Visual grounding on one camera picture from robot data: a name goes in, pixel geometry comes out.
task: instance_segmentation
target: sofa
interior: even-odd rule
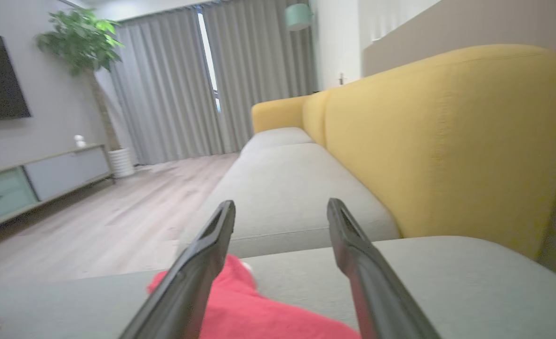
[[[357,328],[327,235],[337,197],[442,338],[556,338],[556,274],[532,260],[556,195],[554,54],[467,48],[252,116],[181,247],[232,199],[229,251],[261,294]],[[0,339],[116,338],[155,273],[0,286]]]

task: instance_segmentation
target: wooden floor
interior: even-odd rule
[[[185,225],[237,157],[140,167],[0,227],[0,284],[168,268]]]

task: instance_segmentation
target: plant trunk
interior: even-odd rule
[[[119,144],[119,138],[117,138],[117,133],[114,131],[113,123],[110,120],[110,115],[108,115],[108,108],[106,107],[106,101],[104,99],[104,91],[102,86],[97,82],[96,76],[93,70],[89,69],[86,71],[86,76],[90,82],[91,90],[93,91],[93,96],[96,99],[97,109],[100,113],[100,118],[102,118],[102,123],[104,125],[104,131],[106,133],[106,140],[108,140],[108,148],[111,151],[116,151],[121,149]]]

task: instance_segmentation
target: white figurine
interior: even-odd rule
[[[79,148],[85,147],[87,145],[83,135],[76,135],[75,136],[75,143],[77,144],[77,147],[79,147]]]

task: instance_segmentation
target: white cabinet door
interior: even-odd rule
[[[24,170],[39,201],[71,191],[85,182],[75,153],[28,163]]]
[[[104,174],[110,174],[110,168],[104,157],[104,149],[101,147],[75,153],[83,182],[88,182]]]

